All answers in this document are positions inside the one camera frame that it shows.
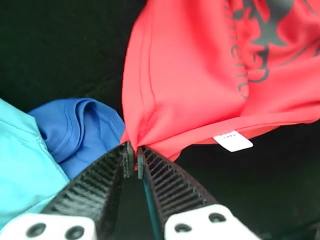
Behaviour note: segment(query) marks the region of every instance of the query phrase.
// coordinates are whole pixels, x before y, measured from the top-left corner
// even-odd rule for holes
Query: bolt hole
[[[212,223],[221,223],[221,222],[225,222],[226,218],[225,216],[215,212],[209,215],[209,220]]]
[[[186,232],[190,232],[192,228],[187,224],[179,223],[174,227],[174,230],[177,233],[186,233]]]
[[[67,240],[77,240],[80,239],[84,233],[85,229],[82,226],[74,226],[66,232],[65,238]]]
[[[26,236],[28,238],[36,238],[44,233],[46,225],[42,222],[34,224],[26,231]]]

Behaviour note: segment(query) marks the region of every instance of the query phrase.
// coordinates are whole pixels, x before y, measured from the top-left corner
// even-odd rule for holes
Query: black surface
[[[0,98],[28,111],[94,97],[120,114],[123,63],[143,0],[0,1]],[[257,233],[320,217],[319,123],[282,127],[228,153],[191,146],[177,163]],[[117,240],[151,240],[142,183],[126,179]]]

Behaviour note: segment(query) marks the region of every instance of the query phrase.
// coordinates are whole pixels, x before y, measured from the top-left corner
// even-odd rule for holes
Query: blue fabric
[[[117,112],[92,98],[60,99],[29,112],[49,152],[73,179],[120,143],[125,124]]]
[[[68,182],[35,119],[0,99],[0,229],[40,212]]]

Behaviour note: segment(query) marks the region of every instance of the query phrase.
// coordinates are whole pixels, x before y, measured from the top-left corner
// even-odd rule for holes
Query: light blue shirt
[[[40,212],[68,182],[34,117],[0,99],[0,229]]]

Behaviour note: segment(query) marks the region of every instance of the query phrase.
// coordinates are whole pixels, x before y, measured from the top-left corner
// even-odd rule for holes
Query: blue shirt
[[[111,107],[92,98],[59,99],[29,112],[49,152],[73,179],[120,143],[125,124]]]

